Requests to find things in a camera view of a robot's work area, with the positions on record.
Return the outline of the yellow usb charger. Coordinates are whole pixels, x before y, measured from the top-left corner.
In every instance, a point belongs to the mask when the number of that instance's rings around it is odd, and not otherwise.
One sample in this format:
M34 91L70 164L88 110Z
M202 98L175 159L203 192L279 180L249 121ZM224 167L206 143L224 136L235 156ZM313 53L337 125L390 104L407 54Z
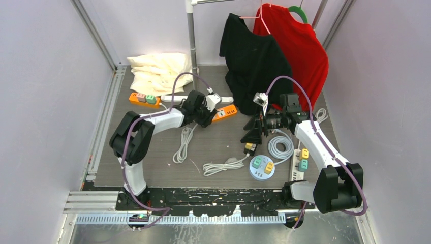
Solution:
M254 150L255 145L253 143L246 143L244 148L246 150Z

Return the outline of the black power strip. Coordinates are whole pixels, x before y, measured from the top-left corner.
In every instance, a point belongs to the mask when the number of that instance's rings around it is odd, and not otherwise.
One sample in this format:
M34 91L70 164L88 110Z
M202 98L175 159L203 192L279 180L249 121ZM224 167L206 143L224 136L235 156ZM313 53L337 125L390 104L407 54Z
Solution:
M259 147L260 144L255 144L255 143L246 143L244 146L244 154L253 157L257 151L257 148Z

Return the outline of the orange power strip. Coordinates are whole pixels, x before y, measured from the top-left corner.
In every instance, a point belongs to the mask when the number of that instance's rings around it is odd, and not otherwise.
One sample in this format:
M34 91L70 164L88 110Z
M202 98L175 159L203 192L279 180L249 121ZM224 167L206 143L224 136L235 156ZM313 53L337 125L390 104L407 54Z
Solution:
M235 105L230 104L228 106L217 109L217 113L212 119L213 122L226 119L228 117L234 116L237 113L237 109Z
M160 98L154 95L147 95L143 93L131 93L129 96L129 101L132 104L139 106L146 106L151 108L159 108Z

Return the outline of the round blue power strip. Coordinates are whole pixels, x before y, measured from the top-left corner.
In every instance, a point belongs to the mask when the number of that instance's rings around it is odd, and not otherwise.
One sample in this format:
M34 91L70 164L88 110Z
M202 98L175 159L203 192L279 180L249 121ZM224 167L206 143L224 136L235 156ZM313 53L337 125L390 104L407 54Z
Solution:
M261 163L261 165L260 165L260 167L258 169L253 168L252 167L252 163L251 163L252 159L254 157L256 157L256 156L261 156L263 158L262 163ZM265 156L265 155L256 155L256 156L254 156L251 159L250 163L249 163L249 172L250 172L250 175L252 176L252 178L254 178L255 180L258 180L258 181L269 180L274 175L274 173L275 173L275 164L274 164L274 168L273 168L272 174L266 174L264 172L264 169L265 169L266 164L268 162L273 162L273 160L270 157Z

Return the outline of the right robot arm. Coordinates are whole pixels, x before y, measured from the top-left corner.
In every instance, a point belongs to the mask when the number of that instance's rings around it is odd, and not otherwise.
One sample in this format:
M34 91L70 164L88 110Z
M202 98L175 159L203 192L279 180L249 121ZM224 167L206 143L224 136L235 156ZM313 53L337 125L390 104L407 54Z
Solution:
M282 202L294 209L301 202L314 204L321 213L343 211L362 207L367 203L362 190L363 168L350 163L330 143L314 119L312 112L303 111L296 93L282 94L282 111L268 113L268 95L256 93L253 101L262 107L244 126L246 134L241 142L260 145L262 136L271 130L289 129L311 154L320 173L315 183L292 180L283 186Z

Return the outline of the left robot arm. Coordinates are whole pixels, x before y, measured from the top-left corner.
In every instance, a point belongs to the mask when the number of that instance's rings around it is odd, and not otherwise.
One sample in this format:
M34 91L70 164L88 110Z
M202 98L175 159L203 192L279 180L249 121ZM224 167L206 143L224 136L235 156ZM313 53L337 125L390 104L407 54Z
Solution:
M146 156L153 135L166 130L184 127L192 122L205 128L217 113L222 98L210 91L205 95L192 90L186 99L160 112L138 114L127 112L110 138L109 146L118 158L124 177L124 188L130 193L128 203L136 210L144 209L148 196L143 173Z

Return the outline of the cream folded cloth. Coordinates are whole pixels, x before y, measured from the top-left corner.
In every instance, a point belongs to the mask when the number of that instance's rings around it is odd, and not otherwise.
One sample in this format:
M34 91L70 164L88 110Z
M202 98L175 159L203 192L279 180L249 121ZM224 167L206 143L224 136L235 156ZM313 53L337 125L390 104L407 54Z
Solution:
M130 89L146 95L169 95L181 93L183 87L193 81L192 75L179 78L173 90L176 77L183 72L191 72L191 58L188 54L170 52L145 54L128 57L131 72L134 75Z

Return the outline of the yellow charger on white strip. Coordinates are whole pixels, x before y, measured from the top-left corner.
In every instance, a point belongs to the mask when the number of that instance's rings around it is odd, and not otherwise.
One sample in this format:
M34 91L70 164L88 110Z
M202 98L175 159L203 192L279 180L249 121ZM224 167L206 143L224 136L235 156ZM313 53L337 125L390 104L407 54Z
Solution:
M300 160L308 160L309 151L306 148L303 148L299 151L299 159Z

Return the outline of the teal charger on white strip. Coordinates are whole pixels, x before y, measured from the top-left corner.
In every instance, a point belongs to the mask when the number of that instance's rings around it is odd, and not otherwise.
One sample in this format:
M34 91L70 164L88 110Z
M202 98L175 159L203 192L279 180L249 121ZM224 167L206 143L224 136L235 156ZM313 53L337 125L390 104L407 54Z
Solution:
M306 172L308 169L309 162L308 160L299 160L298 162L298 171Z

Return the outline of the white usb power strip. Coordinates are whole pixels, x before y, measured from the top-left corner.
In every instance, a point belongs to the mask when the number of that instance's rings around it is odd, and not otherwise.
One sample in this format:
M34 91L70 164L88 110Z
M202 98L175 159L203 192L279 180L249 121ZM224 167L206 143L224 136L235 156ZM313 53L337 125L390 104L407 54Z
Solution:
M309 151L306 148L295 149L291 157L289 181L304 180L304 173L309 166Z

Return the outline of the black t-shirt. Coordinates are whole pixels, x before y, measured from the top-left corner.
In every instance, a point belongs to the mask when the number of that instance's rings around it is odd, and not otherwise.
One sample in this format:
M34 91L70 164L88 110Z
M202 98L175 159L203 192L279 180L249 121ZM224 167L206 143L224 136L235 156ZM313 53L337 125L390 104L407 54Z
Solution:
M256 93L268 90L269 103L279 104L281 94L293 92L292 69L275 37L253 33L236 14L225 22L219 56L225 59L225 81L242 114L262 109L253 101Z

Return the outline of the red t-shirt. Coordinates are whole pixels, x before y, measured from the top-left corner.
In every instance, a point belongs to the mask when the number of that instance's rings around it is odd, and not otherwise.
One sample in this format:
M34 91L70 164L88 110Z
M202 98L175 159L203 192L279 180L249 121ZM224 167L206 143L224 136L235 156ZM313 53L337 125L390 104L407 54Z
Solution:
M286 7L265 3L263 19L253 33L271 33L291 66L292 78L307 93L312 108L321 94L329 72L328 55L309 24L298 22Z

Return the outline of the white clothes rack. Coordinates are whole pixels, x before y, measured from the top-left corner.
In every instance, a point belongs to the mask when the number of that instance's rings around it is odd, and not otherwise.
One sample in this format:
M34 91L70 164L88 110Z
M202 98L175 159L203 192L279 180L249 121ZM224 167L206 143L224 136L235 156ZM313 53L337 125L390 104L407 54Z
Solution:
M190 43L190 55L191 55L191 64L192 64L192 73L198 74L198 65L197 65L197 55L196 55L196 41L195 41L195 28L194 28L194 6L199 4L209 4L209 3L217 3L217 2L226 2L226 1L192 1L186 0L184 2L187 21L188 21L188 35L189 35L189 43ZM199 90L199 81L198 78L193 78L193 89ZM173 102L180 102L182 99L186 98L186 96L175 95L172 93L171 95L162 95L161 101L168 102L168 99L171 99ZM221 97L221 104L231 104L233 103L233 97Z

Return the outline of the green hanger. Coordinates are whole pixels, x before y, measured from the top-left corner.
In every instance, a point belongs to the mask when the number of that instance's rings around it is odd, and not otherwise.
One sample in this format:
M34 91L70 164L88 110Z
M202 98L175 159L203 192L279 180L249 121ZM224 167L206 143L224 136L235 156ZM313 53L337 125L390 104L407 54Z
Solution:
M292 16L297 22L302 24L308 24L309 21L305 11L302 8L302 5L303 5L303 0L301 0L298 5L292 5L288 7L288 11L292 14Z

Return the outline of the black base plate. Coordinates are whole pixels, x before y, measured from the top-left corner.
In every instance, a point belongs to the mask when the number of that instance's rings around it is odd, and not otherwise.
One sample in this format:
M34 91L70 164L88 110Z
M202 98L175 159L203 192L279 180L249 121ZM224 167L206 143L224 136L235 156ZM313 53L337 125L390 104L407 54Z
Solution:
M132 197L126 189L115 210L129 212L131 227L145 224L284 224L294 226L312 204L288 200L281 189L148 188Z

